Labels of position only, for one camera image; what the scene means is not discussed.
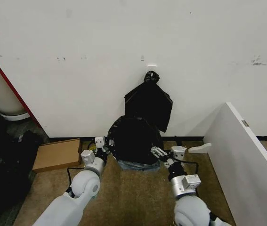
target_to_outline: black cable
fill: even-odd
[[[179,160],[176,158],[173,158],[176,161],[182,162],[182,163],[186,163],[186,164],[195,164],[196,165],[196,170],[195,170],[195,174],[198,174],[198,163],[195,161],[183,161],[183,160]]]
[[[71,173],[69,172],[69,170],[82,170],[85,167],[68,167],[67,168],[67,175],[68,175],[68,181],[69,181],[69,186],[71,186],[72,184],[72,178],[71,178]]]

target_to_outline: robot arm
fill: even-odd
[[[158,147],[151,152],[164,162],[169,170],[169,181],[176,199],[174,222],[177,226],[230,226],[214,215],[202,199],[196,196],[196,188],[201,183],[197,174],[187,175],[182,161],[186,148],[174,146],[170,153]]]
[[[71,186],[63,195],[57,197],[37,219],[34,226],[76,226],[79,224],[88,202],[100,189],[100,177],[106,164],[109,150],[104,146],[103,137],[96,137],[96,153],[85,150],[81,157],[85,163],[83,171],[78,173]],[[170,153],[158,147],[151,152],[164,162],[169,170],[169,181],[176,199],[174,209],[177,226],[230,226],[213,215],[204,201],[198,198],[196,188],[201,183],[197,174],[187,175],[182,163],[185,147],[172,147]]]
[[[101,143],[99,141],[97,144],[96,154],[89,150],[82,152],[84,170],[73,178],[66,192],[45,209],[33,226],[76,226],[79,224],[86,205],[100,189],[100,178],[107,160],[107,152],[103,145],[102,138]]]

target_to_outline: trash bag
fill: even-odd
[[[24,199],[31,187],[29,173],[42,139],[27,131],[21,139],[0,126],[0,213]]]
[[[159,130],[143,117],[121,116],[111,126],[107,137],[114,141],[112,154],[118,161],[152,165],[158,162],[150,152],[152,146],[163,148]]]
[[[125,114],[130,117],[143,117],[148,123],[166,132],[173,102],[156,83],[159,75],[149,71],[144,83],[125,95]]]

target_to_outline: carpet floor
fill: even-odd
[[[199,141],[183,142],[187,147],[201,144]],[[175,142],[165,142],[164,148],[170,149],[174,145]],[[200,198],[212,212],[234,226],[235,222],[208,155],[186,153],[185,158],[199,162],[199,176],[202,180],[198,188]],[[193,174],[194,170],[194,166],[186,165],[188,174]],[[66,169],[37,174],[14,226],[31,226],[67,187]],[[157,172],[127,171],[121,170],[116,160],[109,157],[101,189],[87,205],[79,225],[172,226],[174,206],[168,171],[163,165]]]

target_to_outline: cardboard box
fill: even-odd
[[[36,173],[56,170],[81,163],[82,144],[80,139],[59,141],[41,145],[33,166]]]

